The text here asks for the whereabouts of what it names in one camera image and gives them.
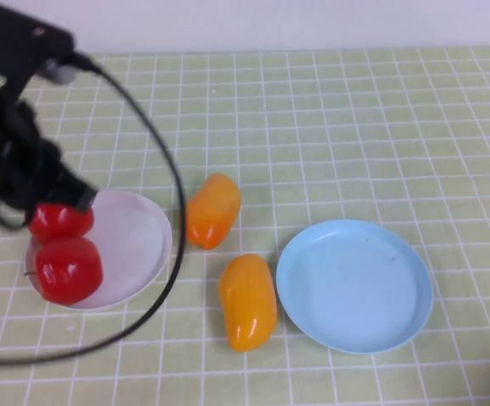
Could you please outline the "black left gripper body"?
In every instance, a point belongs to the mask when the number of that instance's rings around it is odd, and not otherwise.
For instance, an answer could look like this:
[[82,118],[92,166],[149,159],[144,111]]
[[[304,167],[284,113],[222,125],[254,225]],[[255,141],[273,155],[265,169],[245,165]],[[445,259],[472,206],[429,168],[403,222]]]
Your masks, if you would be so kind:
[[41,135],[28,103],[0,98],[0,137],[2,203],[21,211],[40,204],[74,208],[76,191],[88,183],[63,162],[56,143]]

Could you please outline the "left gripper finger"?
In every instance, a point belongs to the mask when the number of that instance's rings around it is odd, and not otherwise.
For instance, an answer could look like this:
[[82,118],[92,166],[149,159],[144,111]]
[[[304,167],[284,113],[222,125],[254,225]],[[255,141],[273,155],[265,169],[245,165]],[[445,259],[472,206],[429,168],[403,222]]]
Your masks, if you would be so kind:
[[74,208],[78,211],[87,212],[91,208],[97,193],[98,190],[88,184],[81,186],[75,193]]

